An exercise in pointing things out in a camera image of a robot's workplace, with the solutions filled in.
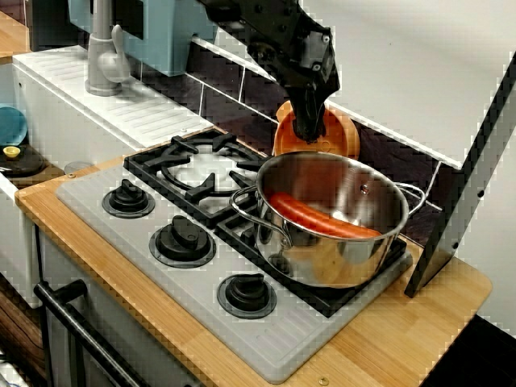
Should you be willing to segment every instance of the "orange bowl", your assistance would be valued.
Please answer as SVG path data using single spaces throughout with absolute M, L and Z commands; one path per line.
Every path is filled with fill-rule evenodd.
M 295 116 L 290 102 L 286 102 L 277 112 L 280 121 L 274 135 L 273 155 L 297 151 L 314 151 L 334 153 L 357 160 L 360 152 L 360 139 L 353 121 L 344 113 L 326 108 L 324 113 L 324 125 L 326 135 L 319 137 L 316 143 L 307 144 L 296 137 L 292 128 Z

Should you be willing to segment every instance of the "cabinet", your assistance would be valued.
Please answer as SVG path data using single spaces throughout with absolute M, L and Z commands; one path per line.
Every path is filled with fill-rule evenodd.
M 106 339 L 125 361 L 152 387 L 202 387 L 203 384 L 144 330 L 106 291 L 40 233 L 44 279 L 57 290 L 75 280 L 88 288 L 85 297 L 71 305 Z M 52 373 L 56 387 L 77 387 L 71 376 L 74 356 L 69 353 L 69 334 L 47 311 Z M 83 350 L 88 387 L 113 387 L 102 368 Z

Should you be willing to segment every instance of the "faucet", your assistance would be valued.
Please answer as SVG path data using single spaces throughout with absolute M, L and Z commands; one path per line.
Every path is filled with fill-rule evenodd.
M 131 77 L 131 69 L 123 51 L 123 31 L 119 25 L 111 25 L 111 1 L 94 0 L 92 33 L 89 35 L 88 93 L 101 97 L 116 95 L 122 91 L 122 82 Z

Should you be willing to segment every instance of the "pot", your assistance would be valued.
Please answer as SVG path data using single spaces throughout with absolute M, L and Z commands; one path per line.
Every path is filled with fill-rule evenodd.
M 409 210 L 403 190 L 418 192 Z M 256 192 L 257 216 L 237 199 Z M 379 231 L 370 238 L 341 238 L 293 222 L 270 204 L 275 193 L 287 193 L 325 214 Z M 380 269 L 408 218 L 426 200 L 412 185 L 393 183 L 375 169 L 347 157 L 321 152 L 292 152 L 268 160 L 256 185 L 240 189 L 230 204 L 255 223 L 256 246 L 280 273 L 305 285 L 349 288 L 371 279 Z

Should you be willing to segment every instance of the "hot dog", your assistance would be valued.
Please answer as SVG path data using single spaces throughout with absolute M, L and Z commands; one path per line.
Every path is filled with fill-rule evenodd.
M 270 205 L 281 215 L 309 230 L 339 238 L 373 238 L 381 233 L 367 227 L 332 218 L 285 192 L 277 192 L 269 199 Z

